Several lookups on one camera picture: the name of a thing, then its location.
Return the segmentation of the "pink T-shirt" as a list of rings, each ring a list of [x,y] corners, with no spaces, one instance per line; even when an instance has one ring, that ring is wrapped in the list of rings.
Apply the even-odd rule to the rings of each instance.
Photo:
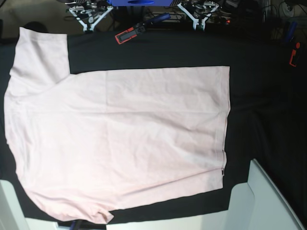
[[[67,37],[20,28],[4,129],[28,197],[51,217],[112,211],[223,187],[227,66],[71,74]]]

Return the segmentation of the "white box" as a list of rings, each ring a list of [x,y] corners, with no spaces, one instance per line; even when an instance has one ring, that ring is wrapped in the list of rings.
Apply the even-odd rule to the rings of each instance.
[[[250,162],[248,181],[233,187],[226,230],[304,230],[305,227],[262,166]]]
[[[0,229],[29,230],[15,189],[9,181],[0,181]]]

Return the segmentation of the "black table cloth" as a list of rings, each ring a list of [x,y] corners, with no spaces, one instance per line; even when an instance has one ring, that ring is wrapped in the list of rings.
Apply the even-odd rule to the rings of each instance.
[[[256,159],[307,223],[307,53],[210,32],[148,31],[119,45],[113,32],[68,37],[73,74],[109,69],[229,66],[231,111],[220,190],[114,211],[112,223],[163,220],[228,209],[232,188]]]

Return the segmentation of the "orange black clamp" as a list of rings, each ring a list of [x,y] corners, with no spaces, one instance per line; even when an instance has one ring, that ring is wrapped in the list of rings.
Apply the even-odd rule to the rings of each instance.
[[[284,37],[284,43],[291,48],[291,54],[289,58],[289,65],[292,67],[296,67],[298,63],[298,58],[299,58],[299,51],[301,44],[300,42],[295,41],[295,30],[297,27],[297,22],[290,22],[287,23],[287,29],[286,29],[286,34]]]
[[[146,28],[149,26],[149,25],[153,25],[155,23],[159,23],[159,22],[162,22],[162,21],[165,21],[165,20],[168,20],[170,19],[171,16],[169,13],[163,13],[163,14],[159,14],[147,21],[144,21],[144,22],[141,22],[141,23],[138,23],[136,25],[134,25],[133,27],[130,27],[129,29],[115,35],[115,39],[117,41],[117,43],[119,45],[143,34],[145,31],[146,31]]]

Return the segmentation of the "blue plastic box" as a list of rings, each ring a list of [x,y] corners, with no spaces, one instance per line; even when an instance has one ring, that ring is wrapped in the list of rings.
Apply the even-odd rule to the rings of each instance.
[[[112,6],[170,6],[172,0],[108,0]]]

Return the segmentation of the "white box right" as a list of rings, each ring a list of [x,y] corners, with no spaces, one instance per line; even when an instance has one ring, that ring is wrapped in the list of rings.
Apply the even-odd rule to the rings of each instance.
[[[262,166],[250,162],[248,181],[233,187],[226,230],[304,230],[305,227]]]

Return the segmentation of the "orange black clamp right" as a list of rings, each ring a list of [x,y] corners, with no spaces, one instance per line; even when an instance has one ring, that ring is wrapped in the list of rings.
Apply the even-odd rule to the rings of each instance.
[[[286,29],[286,34],[284,37],[284,43],[291,48],[291,54],[289,58],[289,65],[292,67],[296,67],[298,63],[298,58],[299,58],[299,51],[301,44],[300,42],[295,41],[295,30],[297,27],[297,22],[290,22],[287,23],[287,29]]]

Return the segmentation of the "blue clamp bottom edge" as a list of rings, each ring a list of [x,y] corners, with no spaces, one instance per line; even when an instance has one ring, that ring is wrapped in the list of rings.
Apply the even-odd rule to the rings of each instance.
[[[81,229],[81,224],[82,224],[82,220],[75,220],[71,226],[70,226],[70,230],[80,230]]]

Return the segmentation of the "white box left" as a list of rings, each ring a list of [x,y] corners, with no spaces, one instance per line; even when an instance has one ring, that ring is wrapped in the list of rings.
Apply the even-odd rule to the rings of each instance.
[[[9,181],[0,181],[0,229],[29,230],[15,189]]]

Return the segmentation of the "orange black clamp top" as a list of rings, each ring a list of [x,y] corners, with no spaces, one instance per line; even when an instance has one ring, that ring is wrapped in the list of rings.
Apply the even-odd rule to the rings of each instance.
[[[169,13],[163,13],[163,14],[159,14],[147,21],[144,21],[144,22],[141,22],[141,23],[138,23],[136,25],[134,25],[133,27],[130,27],[129,29],[115,35],[115,39],[117,41],[117,43],[119,45],[143,34],[145,31],[146,31],[146,28],[149,26],[149,25],[153,25],[155,23],[159,23],[159,22],[162,22],[162,21],[165,21],[165,20],[168,20],[170,19],[171,16]]]

